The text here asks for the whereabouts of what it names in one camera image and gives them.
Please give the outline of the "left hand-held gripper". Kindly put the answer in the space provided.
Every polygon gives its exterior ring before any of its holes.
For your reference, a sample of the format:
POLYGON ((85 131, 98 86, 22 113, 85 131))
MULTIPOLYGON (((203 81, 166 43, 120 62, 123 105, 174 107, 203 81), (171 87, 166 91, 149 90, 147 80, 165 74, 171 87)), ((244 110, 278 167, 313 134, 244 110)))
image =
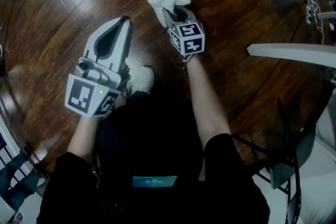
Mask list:
POLYGON ((87 118, 104 117, 112 109, 130 80, 123 62, 131 36, 128 16, 105 22, 89 36, 84 57, 68 76, 65 107, 87 118))

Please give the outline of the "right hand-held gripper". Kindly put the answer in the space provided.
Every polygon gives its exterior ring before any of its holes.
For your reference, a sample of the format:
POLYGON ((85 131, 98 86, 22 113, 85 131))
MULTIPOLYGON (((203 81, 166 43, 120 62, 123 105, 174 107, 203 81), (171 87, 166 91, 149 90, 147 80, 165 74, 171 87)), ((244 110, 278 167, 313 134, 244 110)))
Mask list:
POLYGON ((186 6, 183 7, 183 22, 175 26, 176 15, 163 8, 163 16, 173 47, 182 55, 188 56, 201 53, 205 50, 205 34, 201 23, 196 22, 195 14, 186 6))

